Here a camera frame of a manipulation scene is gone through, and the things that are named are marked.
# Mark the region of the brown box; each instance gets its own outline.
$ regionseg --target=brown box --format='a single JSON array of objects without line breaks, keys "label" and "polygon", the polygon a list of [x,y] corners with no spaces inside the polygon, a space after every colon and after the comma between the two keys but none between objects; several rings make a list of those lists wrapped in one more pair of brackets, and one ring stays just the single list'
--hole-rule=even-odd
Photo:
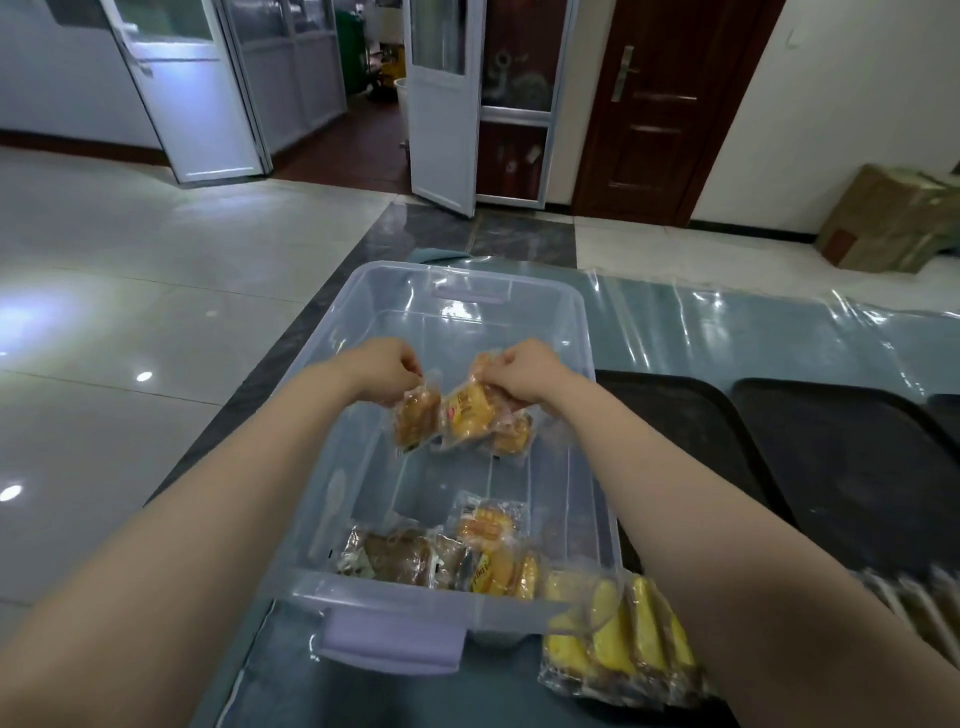
[{"label": "brown box", "polygon": [[838,268],[917,273],[955,245],[960,177],[864,166],[820,231],[816,247]]}]

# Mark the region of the person's left hand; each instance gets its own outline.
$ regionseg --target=person's left hand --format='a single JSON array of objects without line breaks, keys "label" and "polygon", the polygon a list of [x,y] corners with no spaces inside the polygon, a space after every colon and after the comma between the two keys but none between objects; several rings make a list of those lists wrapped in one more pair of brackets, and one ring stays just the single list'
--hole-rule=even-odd
[{"label": "person's left hand", "polygon": [[330,363],[350,383],[354,400],[390,406],[423,382],[417,355],[403,339],[370,339],[340,352]]}]

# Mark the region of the white wall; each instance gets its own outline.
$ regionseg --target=white wall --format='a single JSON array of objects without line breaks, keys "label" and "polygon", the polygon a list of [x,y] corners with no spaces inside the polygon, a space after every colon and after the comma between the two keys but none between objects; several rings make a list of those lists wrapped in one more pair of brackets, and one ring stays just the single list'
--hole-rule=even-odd
[{"label": "white wall", "polygon": [[61,27],[42,0],[0,0],[0,129],[160,149],[110,32]]},{"label": "white wall", "polygon": [[569,205],[573,199],[615,6],[616,0],[580,0],[576,23],[566,45],[557,135],[546,186],[548,203]]},{"label": "white wall", "polygon": [[816,232],[861,164],[950,171],[958,32],[957,0],[787,0],[693,217]]}]

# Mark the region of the hand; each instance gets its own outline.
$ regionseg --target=hand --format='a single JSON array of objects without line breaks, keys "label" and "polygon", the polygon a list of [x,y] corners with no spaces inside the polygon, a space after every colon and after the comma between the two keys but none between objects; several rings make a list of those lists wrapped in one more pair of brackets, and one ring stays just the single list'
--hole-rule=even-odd
[{"label": "hand", "polygon": [[543,404],[570,376],[575,375],[550,347],[528,339],[500,354],[481,372],[480,380],[503,387],[518,400]]},{"label": "hand", "polygon": [[354,401],[392,406],[423,383],[417,355],[403,339],[370,339],[340,352],[330,363],[345,377]]}]

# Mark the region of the bin handle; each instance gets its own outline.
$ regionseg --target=bin handle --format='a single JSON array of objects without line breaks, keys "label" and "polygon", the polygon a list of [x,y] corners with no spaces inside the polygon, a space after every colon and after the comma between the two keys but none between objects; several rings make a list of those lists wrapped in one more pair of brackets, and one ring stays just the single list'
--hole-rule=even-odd
[{"label": "bin handle", "polygon": [[460,669],[466,627],[356,607],[324,613],[320,656],[394,675],[447,675]]},{"label": "bin handle", "polygon": [[468,288],[443,283],[434,286],[433,295],[438,299],[464,303],[506,303],[510,298],[509,292],[471,291]]}]

